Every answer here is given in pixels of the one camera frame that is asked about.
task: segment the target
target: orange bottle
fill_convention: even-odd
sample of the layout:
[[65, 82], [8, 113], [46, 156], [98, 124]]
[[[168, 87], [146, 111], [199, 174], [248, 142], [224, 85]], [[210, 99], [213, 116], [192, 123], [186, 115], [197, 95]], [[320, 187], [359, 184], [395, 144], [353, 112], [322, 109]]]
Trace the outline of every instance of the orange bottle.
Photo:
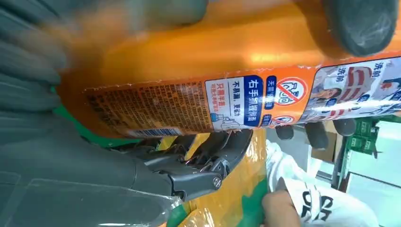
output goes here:
[[398, 110], [401, 92], [390, 73], [401, 54], [397, 32], [384, 52], [356, 58], [332, 37], [320, 1], [250, 5], [233, 13], [243, 8], [236, 2], [244, 1], [211, 1], [197, 24], [142, 39], [133, 35], [66, 72], [57, 89], [63, 104], [106, 137], [273, 127]]

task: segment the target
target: product label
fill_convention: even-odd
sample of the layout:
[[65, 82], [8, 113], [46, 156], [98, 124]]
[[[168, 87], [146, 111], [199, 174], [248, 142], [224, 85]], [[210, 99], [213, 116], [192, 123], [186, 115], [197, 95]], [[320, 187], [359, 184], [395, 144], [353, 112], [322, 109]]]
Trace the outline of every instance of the product label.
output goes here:
[[205, 82], [213, 129], [258, 127], [263, 104], [263, 79], [251, 75]]
[[401, 58], [323, 67], [298, 123], [392, 114], [400, 110]]
[[103, 124], [125, 137], [274, 128], [400, 111], [401, 58], [240, 70], [84, 94]]

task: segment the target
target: red circle with slash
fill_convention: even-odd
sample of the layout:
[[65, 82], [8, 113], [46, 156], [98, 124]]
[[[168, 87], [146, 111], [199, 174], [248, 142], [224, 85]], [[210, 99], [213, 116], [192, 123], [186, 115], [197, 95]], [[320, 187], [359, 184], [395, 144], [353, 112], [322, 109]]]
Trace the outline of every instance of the red circle with slash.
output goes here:
[[[285, 84], [285, 83], [293, 83], [293, 84], [295, 83], [297, 85], [297, 87], [292, 88], [292, 89], [295, 89], [298, 93], [300, 93], [300, 95], [296, 96], [291, 91], [289, 91], [288, 88], [283, 87], [283, 84]], [[306, 88], [307, 88], [307, 86], [306, 86], [305, 81], [301, 80], [300, 78], [289, 77], [289, 78], [282, 79], [277, 83], [277, 89], [279, 90], [279, 101], [281, 99], [280, 98], [281, 93], [284, 93], [285, 95], [287, 95], [287, 99], [291, 100], [291, 101], [289, 101], [287, 103], [280, 103], [279, 101], [276, 101], [275, 103], [280, 106], [296, 104], [305, 97]]]
[[288, 115], [284, 115], [284, 116], [278, 116], [278, 117], [273, 118], [272, 123], [275, 122], [275, 123], [273, 123], [275, 125], [278, 125], [278, 124], [290, 124], [290, 123], [292, 123], [294, 121], [295, 121], [294, 117], [288, 116]]

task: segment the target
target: bolt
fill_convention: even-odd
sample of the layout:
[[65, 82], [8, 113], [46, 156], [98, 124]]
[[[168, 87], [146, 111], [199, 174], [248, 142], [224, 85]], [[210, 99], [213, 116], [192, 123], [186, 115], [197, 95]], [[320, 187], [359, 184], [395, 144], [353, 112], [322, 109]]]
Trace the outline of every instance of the bolt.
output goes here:
[[216, 187], [216, 189], [219, 189], [221, 186], [221, 178], [216, 176], [215, 178], [213, 178], [213, 186]]

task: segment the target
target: barcode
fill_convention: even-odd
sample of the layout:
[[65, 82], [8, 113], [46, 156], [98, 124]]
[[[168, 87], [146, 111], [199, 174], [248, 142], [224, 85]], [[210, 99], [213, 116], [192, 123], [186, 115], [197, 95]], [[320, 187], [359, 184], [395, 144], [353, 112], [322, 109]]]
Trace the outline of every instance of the barcode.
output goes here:
[[129, 130], [128, 133], [133, 137], [160, 137], [182, 135], [181, 131], [178, 128]]

